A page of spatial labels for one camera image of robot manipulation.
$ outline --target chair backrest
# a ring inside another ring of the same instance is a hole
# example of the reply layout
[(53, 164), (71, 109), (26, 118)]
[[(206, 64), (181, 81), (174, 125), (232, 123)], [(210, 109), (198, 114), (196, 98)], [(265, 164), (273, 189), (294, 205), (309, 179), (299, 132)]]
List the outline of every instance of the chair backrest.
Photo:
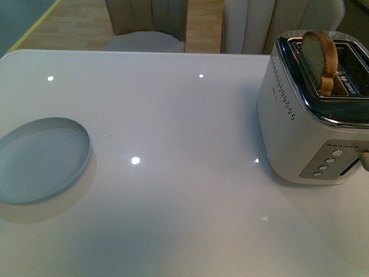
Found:
[(270, 54), (279, 34), (334, 31), (344, 12), (343, 0), (225, 0), (222, 53)]
[(188, 0), (106, 0), (114, 35), (157, 31), (186, 40)]

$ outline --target white chair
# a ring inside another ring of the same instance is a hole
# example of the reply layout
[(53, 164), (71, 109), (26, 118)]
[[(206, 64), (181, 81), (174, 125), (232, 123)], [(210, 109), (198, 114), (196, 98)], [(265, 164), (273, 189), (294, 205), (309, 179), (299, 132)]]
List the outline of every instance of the white chair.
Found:
[(184, 52), (188, 0), (106, 0), (114, 37), (104, 51)]
[(225, 0), (221, 52), (270, 54), (279, 34), (335, 31), (344, 13), (343, 0)]

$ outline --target glossy white tabletop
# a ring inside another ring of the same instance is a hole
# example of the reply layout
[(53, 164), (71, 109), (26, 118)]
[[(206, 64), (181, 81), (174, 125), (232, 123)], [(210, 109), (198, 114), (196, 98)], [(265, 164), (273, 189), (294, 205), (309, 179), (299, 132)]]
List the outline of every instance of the glossy white tabletop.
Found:
[(369, 174), (301, 186), (269, 167), (255, 106), (268, 60), (3, 57), (0, 138), (65, 117), (93, 152), (56, 197), (0, 203), (0, 276), (369, 276)]

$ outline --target bread crust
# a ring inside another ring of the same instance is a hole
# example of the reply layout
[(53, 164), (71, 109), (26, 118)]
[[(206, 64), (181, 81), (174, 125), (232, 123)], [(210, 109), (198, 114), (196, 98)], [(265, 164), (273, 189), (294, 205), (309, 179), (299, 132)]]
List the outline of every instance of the bread crust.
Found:
[(303, 36), (304, 40), (316, 38), (320, 41), (321, 50), (324, 56), (324, 68), (321, 75), (318, 93), (320, 95), (330, 95), (333, 89), (333, 79), (337, 74), (338, 54), (334, 41), (328, 34), (321, 31), (308, 31)]

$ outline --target stainless steel toaster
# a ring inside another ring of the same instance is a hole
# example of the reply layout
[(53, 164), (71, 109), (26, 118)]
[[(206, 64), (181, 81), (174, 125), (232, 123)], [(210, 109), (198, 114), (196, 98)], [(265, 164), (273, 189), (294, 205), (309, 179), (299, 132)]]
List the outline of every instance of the stainless steel toaster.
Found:
[(369, 52), (355, 38), (329, 32), (343, 89), (321, 96), (300, 52), (305, 32), (276, 39), (257, 99), (259, 124), (280, 177), (338, 185), (363, 166), (369, 170)]

